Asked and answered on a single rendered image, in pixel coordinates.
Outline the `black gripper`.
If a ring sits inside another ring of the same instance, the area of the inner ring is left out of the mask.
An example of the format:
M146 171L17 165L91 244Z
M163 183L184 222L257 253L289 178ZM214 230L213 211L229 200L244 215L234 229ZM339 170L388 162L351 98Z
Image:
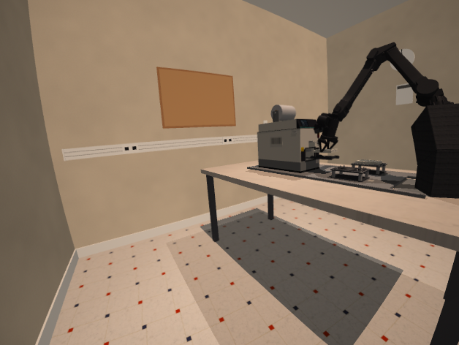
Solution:
M327 136L321 135L320 138L318 139L320 152L323 152L324 149L326 149L326 147L327 147L327 149L331 149L338 142L338 140L337 140L338 137L336 137L336 136L334 137L337 129L334 129L334 128L331 129L330 127L327 127L327 128L329 128ZM329 148L329 142L333 143L330 148ZM322 144L321 143L325 144L323 149L322 149Z

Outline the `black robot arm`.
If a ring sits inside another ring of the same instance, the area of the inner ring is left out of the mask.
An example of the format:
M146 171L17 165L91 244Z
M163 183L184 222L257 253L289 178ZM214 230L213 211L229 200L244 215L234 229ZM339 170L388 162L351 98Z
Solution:
M385 61L390 61L390 63L400 72L403 78L411 86L414 93L417 94L416 103L418 103L418 105L426 107L427 105L454 104L454 102L449 103L449 101L447 101L442 88L439 89L438 81L427 79L426 76L421 75L420 72L399 51L394 42L381 46L380 48L372 49L366 58L367 60L364 67L349 90L346 92L343 99L334 107L333 113L322 113L318 117L318 124L314 125L315 134L322 132L322 135L327 136L329 131L327 126L331 129L338 128L339 121L342 122L342 120L346 117L354 100L363 89L369 77L372 75L374 70L377 71L380 65Z

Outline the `beige cylinder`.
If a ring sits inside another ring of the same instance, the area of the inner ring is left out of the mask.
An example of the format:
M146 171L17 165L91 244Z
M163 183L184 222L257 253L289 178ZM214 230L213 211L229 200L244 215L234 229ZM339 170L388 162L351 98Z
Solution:
M293 106L274 105L271 110L271 118L273 118L273 111L275 110L279 110L279 121L292 120L296 116L296 109Z

